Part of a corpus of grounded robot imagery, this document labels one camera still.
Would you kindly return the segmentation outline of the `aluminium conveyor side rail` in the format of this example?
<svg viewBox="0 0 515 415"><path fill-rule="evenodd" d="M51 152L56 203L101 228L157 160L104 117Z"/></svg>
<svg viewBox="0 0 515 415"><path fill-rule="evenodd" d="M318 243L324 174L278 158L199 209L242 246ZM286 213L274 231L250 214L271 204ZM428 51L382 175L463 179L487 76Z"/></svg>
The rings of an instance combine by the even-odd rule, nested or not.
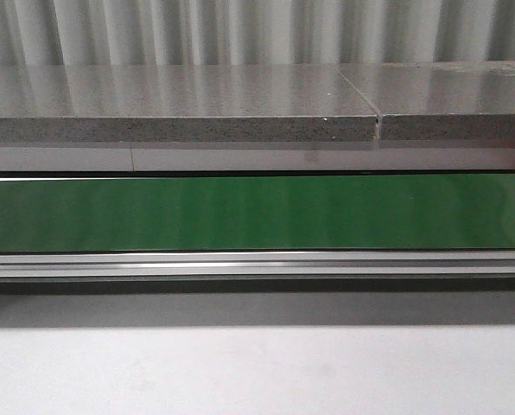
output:
<svg viewBox="0 0 515 415"><path fill-rule="evenodd" d="M0 254L0 283L515 278L515 250Z"/></svg>

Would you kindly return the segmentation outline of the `grey stone slab right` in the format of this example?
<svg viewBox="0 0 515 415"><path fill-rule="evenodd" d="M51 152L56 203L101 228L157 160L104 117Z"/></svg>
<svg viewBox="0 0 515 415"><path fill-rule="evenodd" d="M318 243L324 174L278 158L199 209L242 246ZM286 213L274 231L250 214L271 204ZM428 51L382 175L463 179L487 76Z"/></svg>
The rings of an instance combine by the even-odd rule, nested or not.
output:
<svg viewBox="0 0 515 415"><path fill-rule="evenodd" d="M515 146L515 61L346 64L340 72L378 113L381 142Z"/></svg>

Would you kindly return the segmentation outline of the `white pleated curtain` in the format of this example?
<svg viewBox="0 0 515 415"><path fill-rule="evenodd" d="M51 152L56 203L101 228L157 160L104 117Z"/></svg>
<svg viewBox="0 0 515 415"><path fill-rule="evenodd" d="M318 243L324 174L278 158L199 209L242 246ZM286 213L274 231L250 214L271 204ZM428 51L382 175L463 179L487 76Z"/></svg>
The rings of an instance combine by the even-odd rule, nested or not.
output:
<svg viewBox="0 0 515 415"><path fill-rule="evenodd" d="M515 61L515 1L0 1L0 66Z"/></svg>

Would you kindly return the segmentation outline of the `grey stone counter slab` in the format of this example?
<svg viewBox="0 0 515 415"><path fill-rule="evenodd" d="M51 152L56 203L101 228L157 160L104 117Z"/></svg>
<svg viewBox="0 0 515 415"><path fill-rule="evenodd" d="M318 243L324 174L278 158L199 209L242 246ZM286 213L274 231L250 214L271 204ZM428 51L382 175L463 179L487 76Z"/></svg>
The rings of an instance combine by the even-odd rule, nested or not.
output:
<svg viewBox="0 0 515 415"><path fill-rule="evenodd" d="M332 66L4 66L0 144L368 142Z"/></svg>

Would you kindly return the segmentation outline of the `green conveyor belt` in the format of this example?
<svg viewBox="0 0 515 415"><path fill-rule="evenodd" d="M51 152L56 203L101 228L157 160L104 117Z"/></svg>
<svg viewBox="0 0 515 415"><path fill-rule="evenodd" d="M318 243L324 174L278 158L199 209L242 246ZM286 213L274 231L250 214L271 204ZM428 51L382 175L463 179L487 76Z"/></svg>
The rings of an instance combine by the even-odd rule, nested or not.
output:
<svg viewBox="0 0 515 415"><path fill-rule="evenodd" d="M515 174L0 181L0 253L515 249Z"/></svg>

